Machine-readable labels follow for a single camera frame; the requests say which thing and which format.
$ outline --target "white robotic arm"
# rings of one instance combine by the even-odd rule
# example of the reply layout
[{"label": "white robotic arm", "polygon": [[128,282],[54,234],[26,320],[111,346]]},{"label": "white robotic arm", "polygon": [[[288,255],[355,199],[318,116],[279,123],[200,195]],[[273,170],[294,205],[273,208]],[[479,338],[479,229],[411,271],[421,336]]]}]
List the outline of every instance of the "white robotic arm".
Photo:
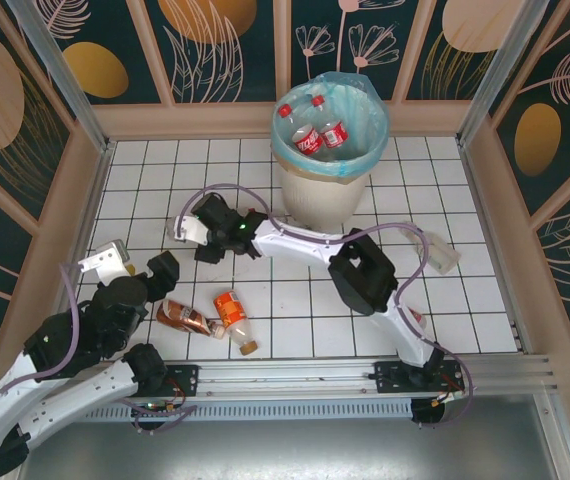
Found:
[{"label": "white robotic arm", "polygon": [[[73,348],[71,310],[53,315],[25,342],[0,380],[0,476],[13,470],[55,432],[103,404],[137,391],[154,392],[166,367],[152,345],[135,345],[96,376],[56,393],[78,372],[123,350],[147,314],[145,304],[174,289],[179,266],[165,252],[148,263],[153,276],[131,276],[122,242],[112,242],[79,262],[96,270],[101,284],[79,310],[78,342]],[[69,362],[63,365],[63,359]]]},{"label": "white robotic arm", "polygon": [[[316,237],[320,240],[330,240],[342,238],[342,235],[331,235],[317,233],[302,228],[292,227],[283,224],[283,228],[288,231],[299,233],[305,236]],[[342,245],[320,245],[306,240],[284,235],[271,222],[264,221],[256,229],[256,237],[252,240],[256,251],[264,257],[285,257],[292,261],[302,262],[310,267],[328,269],[332,264],[332,259],[340,254]],[[401,304],[396,307],[392,296],[387,300],[385,311],[374,312],[372,320],[393,339],[394,347],[398,351],[398,356],[403,362],[414,367],[422,368],[432,355],[433,347],[420,341],[411,332],[405,321],[398,313],[398,308],[403,308],[407,318],[413,319],[409,309]],[[423,333],[423,329],[418,322],[416,330]]]},{"label": "white robotic arm", "polygon": [[395,268],[369,236],[338,242],[345,236],[292,227],[252,210],[242,217],[213,193],[205,195],[191,212],[193,216],[171,219],[168,233],[175,240],[198,243],[196,260],[218,263],[232,250],[252,258],[285,257],[326,268],[345,304],[370,315],[389,333],[390,343],[407,367],[408,383],[426,385],[440,366],[443,352],[422,340],[425,332],[420,324],[406,306],[396,304]]}]

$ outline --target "metal base plate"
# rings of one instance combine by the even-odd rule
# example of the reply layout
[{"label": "metal base plate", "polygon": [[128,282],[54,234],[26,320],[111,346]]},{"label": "metal base plate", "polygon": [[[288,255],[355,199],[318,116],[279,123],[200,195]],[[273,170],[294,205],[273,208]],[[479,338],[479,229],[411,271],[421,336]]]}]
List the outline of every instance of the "metal base plate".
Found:
[{"label": "metal base plate", "polygon": [[402,378],[401,361],[376,362],[374,372],[376,375],[376,389],[378,393],[425,393],[444,392],[451,390],[451,385],[445,380],[448,378],[460,389],[465,389],[461,367],[455,360],[443,360],[434,381],[427,387],[419,388],[399,381]]},{"label": "metal base plate", "polygon": [[132,397],[174,398],[176,393],[172,380],[183,390],[186,397],[195,397],[198,389],[198,369],[198,365],[167,365],[167,375],[158,390],[155,392],[136,393]]}]

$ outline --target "metal panel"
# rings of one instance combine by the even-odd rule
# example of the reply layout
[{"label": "metal panel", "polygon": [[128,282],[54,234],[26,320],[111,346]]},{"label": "metal panel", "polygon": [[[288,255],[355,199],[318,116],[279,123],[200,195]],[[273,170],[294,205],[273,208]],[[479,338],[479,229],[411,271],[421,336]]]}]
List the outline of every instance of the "metal panel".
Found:
[{"label": "metal panel", "polygon": [[[301,400],[284,402],[206,402],[185,421],[311,420],[339,418],[411,418],[411,400],[402,398],[354,400]],[[141,422],[172,418],[142,417]],[[108,405],[87,414],[85,423],[131,422],[130,409]]]},{"label": "metal panel", "polygon": [[455,429],[420,430],[407,419],[186,422],[148,437],[125,424],[76,424],[34,451],[20,478],[557,477],[531,399],[485,397]]}]

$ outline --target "grid floor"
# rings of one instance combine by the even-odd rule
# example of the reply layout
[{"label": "grid floor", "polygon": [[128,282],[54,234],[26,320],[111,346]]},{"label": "grid floor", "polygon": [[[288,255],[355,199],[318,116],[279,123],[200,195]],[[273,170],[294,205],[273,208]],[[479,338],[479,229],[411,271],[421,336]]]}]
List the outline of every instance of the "grid floor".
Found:
[{"label": "grid floor", "polygon": [[[285,218],[280,166],[272,161],[269,139],[119,142],[89,250],[121,238],[138,272],[149,258],[170,250],[181,278],[168,295],[216,318],[213,299],[234,289],[251,318],[256,352],[242,357],[226,337],[216,340],[175,331],[152,320],[150,305],[130,344],[149,341],[165,360],[354,357],[395,354],[390,339],[339,299],[326,271],[281,259],[230,253],[218,265],[194,261],[190,245],[168,240],[165,219],[205,185],[231,182],[252,188]],[[222,192],[241,211],[253,199]],[[404,301],[423,313],[427,330],[457,353],[514,352],[516,330],[507,317],[465,171],[453,138],[390,138],[356,214],[343,231],[390,221],[411,220],[438,233],[462,253],[446,276],[427,267]],[[418,266],[418,256],[398,231],[374,236],[397,268],[402,282]],[[79,300],[91,297],[95,274],[79,286]]]}]

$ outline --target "red label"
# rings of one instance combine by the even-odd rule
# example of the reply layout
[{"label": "red label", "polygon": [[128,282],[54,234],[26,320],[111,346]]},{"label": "red label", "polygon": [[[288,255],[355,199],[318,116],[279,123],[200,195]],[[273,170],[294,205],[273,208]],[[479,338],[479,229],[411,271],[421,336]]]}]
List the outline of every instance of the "red label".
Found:
[{"label": "red label", "polygon": [[320,137],[318,132],[312,128],[307,135],[295,143],[303,155],[311,155],[321,148],[323,139]]},{"label": "red label", "polygon": [[338,122],[334,128],[323,132],[321,135],[323,135],[327,148],[336,148],[342,145],[348,136],[343,128],[343,122]]}]

